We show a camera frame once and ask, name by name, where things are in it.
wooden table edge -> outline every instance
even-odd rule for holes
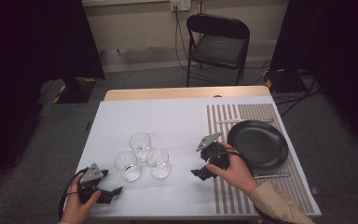
[[[104,100],[202,98],[214,97],[216,95],[222,97],[271,96],[266,86],[225,86],[111,90],[106,93]]]

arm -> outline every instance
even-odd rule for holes
[[[254,205],[270,217],[295,223],[313,223],[302,213],[293,199],[279,192],[272,182],[268,181],[259,186],[249,172],[246,163],[236,155],[229,156],[229,167],[222,170],[219,167],[207,164],[207,169],[225,179],[231,186],[240,189]]]
[[[83,204],[80,202],[79,195],[77,193],[77,182],[82,176],[83,174],[78,175],[74,181],[72,181],[72,184],[68,189],[66,206],[60,222],[61,224],[82,223],[89,214],[91,207],[98,201],[101,196],[101,192],[97,190],[94,192],[94,194],[92,194],[86,203]]]

chair backrest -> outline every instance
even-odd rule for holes
[[[187,29],[206,35],[220,35],[249,41],[249,28],[242,22],[233,18],[219,17],[208,14],[192,15],[187,19]]]

gray floor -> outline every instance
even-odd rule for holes
[[[259,67],[264,62],[248,62]],[[62,86],[60,80],[42,87],[39,102],[44,108],[18,166],[0,171],[0,223],[56,223],[60,195],[77,163],[98,104],[111,89],[184,87],[186,72],[179,66],[107,72],[99,80],[87,104],[55,105],[52,99]],[[235,73],[217,68],[202,73],[226,83],[234,83]],[[261,69],[246,69],[241,84],[260,78]],[[310,84],[312,76],[303,78]],[[191,86],[214,84],[192,79]],[[276,95],[279,103],[294,94]],[[278,105],[283,113],[291,104]],[[293,107],[283,124],[296,149],[306,177],[323,215],[317,223],[358,223],[358,136],[347,129],[339,110],[322,93],[316,93]],[[147,223],[166,223],[168,221]],[[86,223],[130,223],[129,221],[87,220]],[[239,223],[239,222],[205,222]]]

table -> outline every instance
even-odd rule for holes
[[[269,172],[290,172],[291,177],[273,179],[291,195],[310,217],[321,214],[310,194],[296,152],[287,136],[276,105],[266,87],[211,87],[113,90],[105,95],[89,133],[77,170],[96,162],[109,174],[101,189],[124,187],[111,204],[96,204],[89,216],[112,219],[258,219],[252,202],[226,181],[217,177],[202,182],[190,173],[205,162],[195,148],[203,136],[220,132],[225,141],[232,124],[215,124],[233,116],[243,119],[273,117],[271,123],[286,138],[289,158]],[[149,133],[153,147],[170,153],[171,172],[156,179],[141,162],[142,174],[125,181],[114,168],[119,152],[131,150],[129,139],[136,132]]]

